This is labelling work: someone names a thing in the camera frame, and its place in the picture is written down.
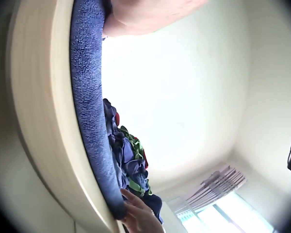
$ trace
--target green cloth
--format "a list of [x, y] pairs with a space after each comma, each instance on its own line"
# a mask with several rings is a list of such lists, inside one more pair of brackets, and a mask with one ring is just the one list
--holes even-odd
[[[139, 141], [139, 139], [135, 139], [135, 137], [132, 134], [129, 134], [128, 130], [124, 127], [121, 126], [120, 128], [121, 132], [124, 134], [125, 137], [128, 138], [130, 144], [131, 144], [131, 149], [134, 153], [135, 159], [143, 159], [143, 147]], [[129, 187], [137, 192], [139, 192], [140, 197], [143, 197], [145, 194], [145, 190], [140, 187], [139, 184], [134, 182], [130, 177], [129, 177]], [[152, 191], [150, 189], [149, 185], [149, 190], [148, 190], [148, 195], [152, 195]]]
[[134, 153], [135, 159], [143, 159], [143, 147], [139, 141], [139, 139], [135, 139], [135, 137], [132, 134], [128, 133], [128, 130], [124, 127], [121, 126], [120, 130], [124, 134], [125, 137], [128, 138], [130, 144], [131, 144], [131, 149]]
[[129, 187], [139, 192], [139, 197], [143, 197], [146, 191], [143, 188], [141, 188], [139, 184], [134, 182], [130, 177], [128, 179], [129, 179]]

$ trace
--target beige curved surface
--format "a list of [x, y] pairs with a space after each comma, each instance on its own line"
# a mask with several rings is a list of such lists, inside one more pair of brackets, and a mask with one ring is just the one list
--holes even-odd
[[73, 0], [21, 1], [7, 58], [13, 101], [30, 156], [59, 203], [89, 232], [119, 232], [75, 114], [69, 66], [72, 6]]

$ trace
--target finger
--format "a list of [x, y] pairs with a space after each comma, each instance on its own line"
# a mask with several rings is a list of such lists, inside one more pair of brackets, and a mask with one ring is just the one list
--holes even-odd
[[121, 222], [126, 226], [129, 232], [137, 232], [137, 220], [131, 214], [128, 213]]
[[127, 203], [124, 203], [124, 206], [126, 207], [127, 209], [127, 214], [130, 214], [132, 215], [133, 217], [140, 217], [144, 214], [144, 210], [134, 206], [134, 205], [130, 205], [130, 204], [127, 204]]
[[131, 192], [129, 192], [126, 189], [121, 189], [121, 194], [127, 198], [127, 200], [133, 204], [134, 206], [137, 206], [140, 209], [147, 209], [148, 206], [136, 195], [133, 195]]

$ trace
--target blue cloth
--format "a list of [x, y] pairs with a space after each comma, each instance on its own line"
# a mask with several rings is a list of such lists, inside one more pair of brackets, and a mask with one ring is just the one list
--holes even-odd
[[147, 182], [148, 171], [145, 169], [144, 159], [134, 159], [124, 164], [127, 175], [144, 190], [149, 190]]
[[75, 0], [70, 29], [70, 69], [84, 148], [99, 188], [116, 219], [126, 216], [110, 151], [101, 90], [102, 0]]
[[117, 172], [119, 187], [125, 189], [129, 185], [130, 177], [135, 183], [139, 184], [144, 190], [149, 190], [147, 182], [148, 172], [145, 169], [144, 159], [135, 159], [129, 139], [117, 127], [115, 123], [116, 108], [111, 105], [107, 99], [103, 99], [105, 122], [107, 135], [112, 148], [113, 160]]
[[116, 108], [111, 106], [107, 99], [103, 99], [105, 111], [105, 124], [107, 136], [111, 146], [114, 167], [117, 173], [119, 188], [125, 189], [129, 185], [129, 179], [124, 170], [123, 163], [134, 158], [128, 138], [118, 129], [115, 123]]

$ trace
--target red cloth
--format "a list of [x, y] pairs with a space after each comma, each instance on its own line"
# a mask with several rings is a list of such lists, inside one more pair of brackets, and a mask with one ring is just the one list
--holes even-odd
[[119, 126], [119, 124], [120, 124], [120, 115], [118, 113], [115, 114], [114, 120], [115, 120], [116, 126]]

